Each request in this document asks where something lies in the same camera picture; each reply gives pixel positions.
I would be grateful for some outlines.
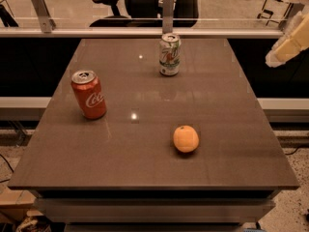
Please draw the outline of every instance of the glass panel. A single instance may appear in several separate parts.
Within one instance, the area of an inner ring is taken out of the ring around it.
[[[160,12],[146,16],[143,9],[153,10],[152,4],[161,5],[162,0],[141,0],[137,6],[136,16],[133,9],[128,7],[126,0],[117,3],[120,15],[116,22],[121,26],[160,26]],[[289,4],[278,0],[175,0],[175,24],[193,29],[277,29],[284,15],[289,11]],[[40,29],[38,17],[31,0],[3,0],[3,10],[12,16],[13,20],[23,29]],[[94,3],[92,0],[45,0],[49,13],[56,23],[57,29],[90,29],[90,25],[97,20],[115,23],[110,6]],[[5,27],[5,22],[0,23],[0,28]]]

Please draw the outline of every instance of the can lid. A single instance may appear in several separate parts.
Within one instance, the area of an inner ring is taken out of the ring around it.
[[[96,74],[90,70],[80,70],[73,74],[71,81],[76,84],[85,84],[96,78]]]
[[[162,39],[168,43],[176,43],[180,37],[177,34],[167,33],[162,35]]]

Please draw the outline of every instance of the chair backrest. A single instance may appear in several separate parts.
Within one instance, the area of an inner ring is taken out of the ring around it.
[[[176,0],[174,26],[191,27],[196,23],[198,17],[198,0]]]
[[[157,18],[158,0],[125,0],[125,4],[132,18]]]

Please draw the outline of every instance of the coca-cola logo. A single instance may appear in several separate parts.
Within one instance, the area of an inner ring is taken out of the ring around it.
[[[89,96],[89,98],[86,100],[86,105],[88,107],[94,107],[97,104],[99,104],[100,102],[102,102],[104,100],[104,96],[102,94],[102,92],[97,93],[93,93]]]

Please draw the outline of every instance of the brown tabletop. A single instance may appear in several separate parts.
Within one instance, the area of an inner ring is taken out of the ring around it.
[[[180,72],[159,73],[159,40],[83,40],[11,189],[296,189],[298,182],[228,42],[183,39]],[[107,113],[85,119],[72,74],[98,74]],[[137,120],[132,120],[132,113]],[[174,129],[200,136],[179,154]]]

